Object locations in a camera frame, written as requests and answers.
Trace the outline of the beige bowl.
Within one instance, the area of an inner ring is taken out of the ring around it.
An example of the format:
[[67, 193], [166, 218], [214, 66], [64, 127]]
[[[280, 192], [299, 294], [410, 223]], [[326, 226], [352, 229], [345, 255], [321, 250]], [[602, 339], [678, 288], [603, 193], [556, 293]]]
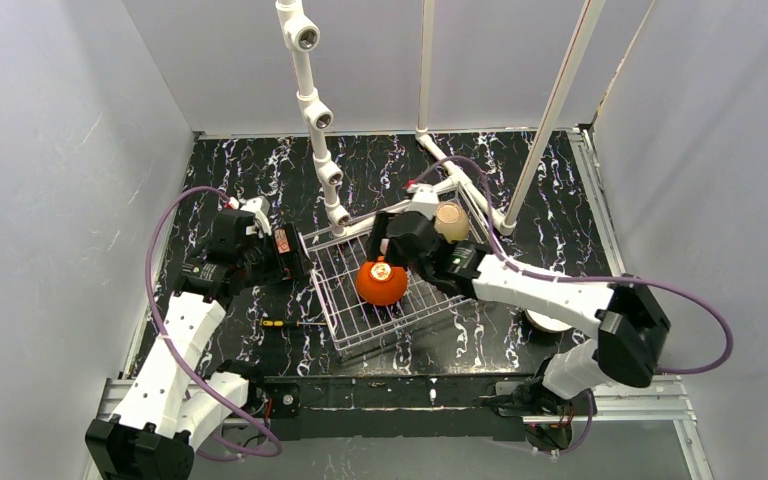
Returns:
[[434, 214], [434, 229], [449, 243], [466, 240], [469, 236], [469, 218], [456, 202], [441, 202]]

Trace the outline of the white bowl with brown outside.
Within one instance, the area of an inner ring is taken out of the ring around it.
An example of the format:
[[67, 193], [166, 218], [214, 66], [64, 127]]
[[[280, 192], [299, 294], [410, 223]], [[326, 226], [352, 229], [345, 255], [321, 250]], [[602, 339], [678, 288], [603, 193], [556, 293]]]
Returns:
[[373, 306], [390, 306], [407, 292], [407, 271], [381, 259], [366, 261], [356, 275], [355, 287], [361, 300]]

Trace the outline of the white bowl with tan outside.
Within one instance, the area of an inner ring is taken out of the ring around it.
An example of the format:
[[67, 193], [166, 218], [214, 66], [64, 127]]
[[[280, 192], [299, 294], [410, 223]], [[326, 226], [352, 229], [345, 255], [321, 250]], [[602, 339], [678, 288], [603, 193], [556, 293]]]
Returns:
[[563, 333], [571, 330], [572, 327], [564, 322], [538, 314], [532, 311], [525, 311], [524, 315], [528, 322], [536, 329], [546, 333]]

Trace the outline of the blue patterned bowl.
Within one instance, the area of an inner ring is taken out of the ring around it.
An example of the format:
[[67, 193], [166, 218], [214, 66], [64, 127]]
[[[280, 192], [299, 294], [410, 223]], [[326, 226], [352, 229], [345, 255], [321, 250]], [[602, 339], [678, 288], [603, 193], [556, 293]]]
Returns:
[[292, 251], [289, 238], [284, 228], [278, 228], [274, 231], [274, 242], [279, 254], [284, 255]]

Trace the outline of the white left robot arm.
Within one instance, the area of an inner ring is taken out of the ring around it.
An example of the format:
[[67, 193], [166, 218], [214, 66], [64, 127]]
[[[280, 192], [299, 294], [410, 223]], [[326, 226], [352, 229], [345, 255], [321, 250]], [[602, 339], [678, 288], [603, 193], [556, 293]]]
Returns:
[[186, 479], [197, 450], [243, 409], [255, 368], [221, 364], [196, 373], [207, 343], [243, 291], [303, 279], [311, 262], [291, 223], [271, 227], [253, 207], [225, 208], [210, 235], [186, 257], [154, 344], [106, 420], [85, 434], [104, 479]]

